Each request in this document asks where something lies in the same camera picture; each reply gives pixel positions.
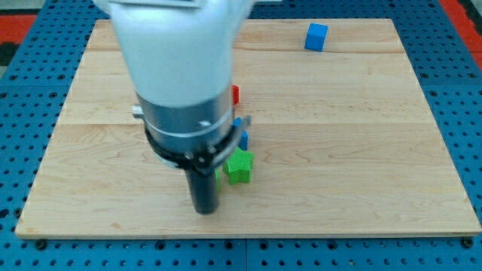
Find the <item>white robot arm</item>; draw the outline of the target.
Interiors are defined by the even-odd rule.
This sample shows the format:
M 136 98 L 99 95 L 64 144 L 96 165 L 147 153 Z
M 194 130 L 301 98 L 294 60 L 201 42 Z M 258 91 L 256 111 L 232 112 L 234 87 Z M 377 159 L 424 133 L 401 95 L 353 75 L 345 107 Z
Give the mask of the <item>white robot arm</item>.
M 230 86 L 233 42 L 249 0 L 93 0 L 110 16 L 137 94 L 163 107 L 214 99 Z

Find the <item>blue block behind arm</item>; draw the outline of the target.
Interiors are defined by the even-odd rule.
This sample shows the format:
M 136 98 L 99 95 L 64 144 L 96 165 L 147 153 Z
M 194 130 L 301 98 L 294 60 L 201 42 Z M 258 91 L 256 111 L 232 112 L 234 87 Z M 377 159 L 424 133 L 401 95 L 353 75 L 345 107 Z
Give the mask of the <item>blue block behind arm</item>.
M 233 121 L 233 126 L 234 127 L 238 127 L 241 123 L 241 118 L 240 117 L 237 117 L 234 121 Z M 240 149 L 242 149 L 243 151 L 247 151 L 248 150 L 248 147 L 249 147 L 249 134 L 247 133 L 246 130 L 243 131 L 242 135 L 241 135 L 241 139 L 238 143 L 238 147 Z

